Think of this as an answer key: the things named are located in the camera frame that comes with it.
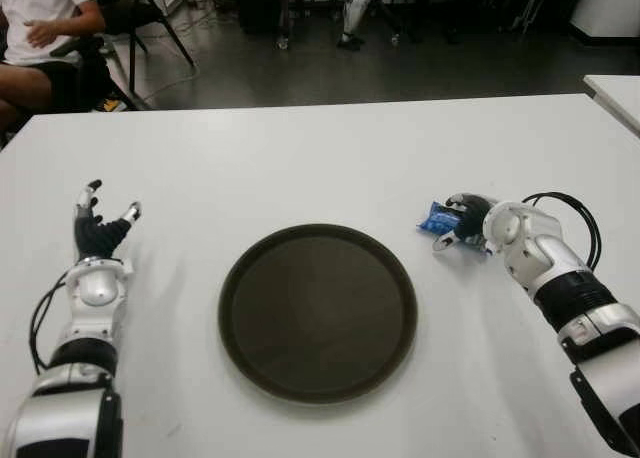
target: white table surface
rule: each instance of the white table surface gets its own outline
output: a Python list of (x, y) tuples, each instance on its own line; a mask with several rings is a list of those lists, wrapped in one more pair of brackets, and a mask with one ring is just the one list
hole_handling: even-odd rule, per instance
[[(640, 309), (638, 163), (640, 142), (586, 95), (37, 117), (0, 153), (0, 431), (33, 380), (30, 314), (71, 264), (72, 203), (102, 178), (108, 217), (133, 199), (144, 206), (117, 253), (137, 269), (117, 377), (125, 458), (617, 456), (583, 412), (553, 330), (501, 259), (434, 255), (415, 225), (433, 199), (459, 191), (574, 194), (602, 230), (598, 276)], [(580, 219), (544, 206), (584, 255)], [(216, 326), (236, 259), (310, 222), (380, 240), (419, 302), (404, 366), (342, 405), (257, 390)], [(57, 299), (47, 356), (68, 313), (65, 295)]]
[(640, 76), (586, 75), (595, 100), (640, 135)]

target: blue snack package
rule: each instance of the blue snack package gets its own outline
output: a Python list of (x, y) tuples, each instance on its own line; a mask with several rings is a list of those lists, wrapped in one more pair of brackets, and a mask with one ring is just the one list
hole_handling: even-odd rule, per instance
[(460, 216), (455, 210), (434, 201), (428, 218), (418, 228), (440, 236), (452, 231), (459, 222)]

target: gray floor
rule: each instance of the gray floor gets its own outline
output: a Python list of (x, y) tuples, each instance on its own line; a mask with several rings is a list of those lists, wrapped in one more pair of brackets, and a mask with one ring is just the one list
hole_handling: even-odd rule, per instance
[[(172, 22), (197, 61), (191, 69), (163, 29), (140, 31), (137, 95), (149, 109), (229, 108), (431, 100), (585, 91), (585, 74), (640, 74), (631, 47), (587, 47), (559, 33), (474, 31), (447, 45), (436, 23), (424, 42), (394, 48), (378, 17), (362, 26), (358, 53), (335, 48), (340, 24), (316, 12), (297, 26), (289, 51), (271, 36), (247, 36), (233, 17), (183, 6)], [(128, 44), (115, 42), (116, 81), (128, 76)]]

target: white shirt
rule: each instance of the white shirt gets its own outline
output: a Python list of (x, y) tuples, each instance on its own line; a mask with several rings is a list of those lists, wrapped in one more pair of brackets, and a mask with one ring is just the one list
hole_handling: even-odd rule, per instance
[(64, 58), (51, 58), (49, 53), (69, 41), (68, 36), (59, 36), (44, 48), (34, 48), (27, 41), (31, 20), (65, 20), (74, 16), (77, 5), (89, 0), (0, 0), (0, 7), (9, 21), (7, 32), (8, 49), (5, 61), (11, 65), (35, 65), (47, 61), (66, 61), (77, 64), (79, 55), (69, 54)]

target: robotic arm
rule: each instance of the robotic arm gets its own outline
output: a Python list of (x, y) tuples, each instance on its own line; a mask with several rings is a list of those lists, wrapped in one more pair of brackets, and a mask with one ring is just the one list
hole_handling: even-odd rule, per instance
[(575, 365), (570, 379), (609, 446), (640, 456), (640, 317), (618, 303), (562, 239), (560, 223), (534, 206), (459, 194), (457, 227), (434, 250), (483, 235), (558, 334)]
[(133, 203), (118, 220), (101, 224), (102, 217), (93, 215), (98, 202), (93, 195), (101, 184), (94, 181), (80, 194), (74, 219), (77, 262), (50, 292), (52, 297), (66, 281), (71, 321), (48, 365), (35, 349), (34, 314), (30, 344), (38, 377), (9, 428), (4, 458), (117, 458), (121, 454), (120, 396), (114, 391), (113, 378), (126, 278), (132, 270), (111, 256), (140, 218), (140, 204)]

